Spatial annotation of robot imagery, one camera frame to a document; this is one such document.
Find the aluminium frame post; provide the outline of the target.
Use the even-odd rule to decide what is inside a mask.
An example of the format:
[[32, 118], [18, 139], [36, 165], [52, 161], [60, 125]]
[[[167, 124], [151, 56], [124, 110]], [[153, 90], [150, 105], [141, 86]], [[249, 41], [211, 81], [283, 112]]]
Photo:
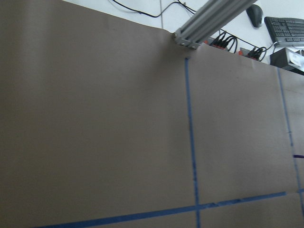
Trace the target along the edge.
[[197, 49], [254, 3], [254, 0], [209, 0], [174, 32], [174, 41], [177, 45]]

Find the black box with label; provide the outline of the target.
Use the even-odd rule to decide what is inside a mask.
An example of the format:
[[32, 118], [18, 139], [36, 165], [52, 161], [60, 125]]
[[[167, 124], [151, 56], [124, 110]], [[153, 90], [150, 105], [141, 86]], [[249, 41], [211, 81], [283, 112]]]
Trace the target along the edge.
[[270, 65], [303, 75], [304, 52], [283, 48], [270, 55]]

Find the red black connector hub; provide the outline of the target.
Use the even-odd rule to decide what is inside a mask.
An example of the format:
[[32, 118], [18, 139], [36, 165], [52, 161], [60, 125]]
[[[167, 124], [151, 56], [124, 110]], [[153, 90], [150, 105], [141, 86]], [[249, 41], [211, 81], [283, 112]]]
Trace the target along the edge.
[[216, 38], [209, 37], [204, 41], [204, 44], [228, 52], [236, 53], [238, 47], [238, 38], [227, 31], [220, 30]]
[[238, 54], [240, 56], [248, 57], [250, 59], [261, 62], [266, 56], [267, 48], [266, 47], [254, 47], [252, 50], [245, 48], [240, 48]]

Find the black computer mouse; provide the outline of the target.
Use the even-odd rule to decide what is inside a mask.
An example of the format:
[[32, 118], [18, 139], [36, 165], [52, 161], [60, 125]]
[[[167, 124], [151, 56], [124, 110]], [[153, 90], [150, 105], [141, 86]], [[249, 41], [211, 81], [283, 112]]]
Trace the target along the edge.
[[262, 26], [263, 11], [258, 5], [251, 5], [246, 9], [246, 13], [253, 27], [260, 28]]

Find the black keyboard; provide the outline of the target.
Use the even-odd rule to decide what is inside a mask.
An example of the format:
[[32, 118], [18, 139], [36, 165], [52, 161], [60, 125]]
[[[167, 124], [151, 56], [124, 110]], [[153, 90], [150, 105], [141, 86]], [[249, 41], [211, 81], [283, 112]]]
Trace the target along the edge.
[[277, 46], [303, 46], [304, 20], [296, 18], [265, 17], [264, 23]]

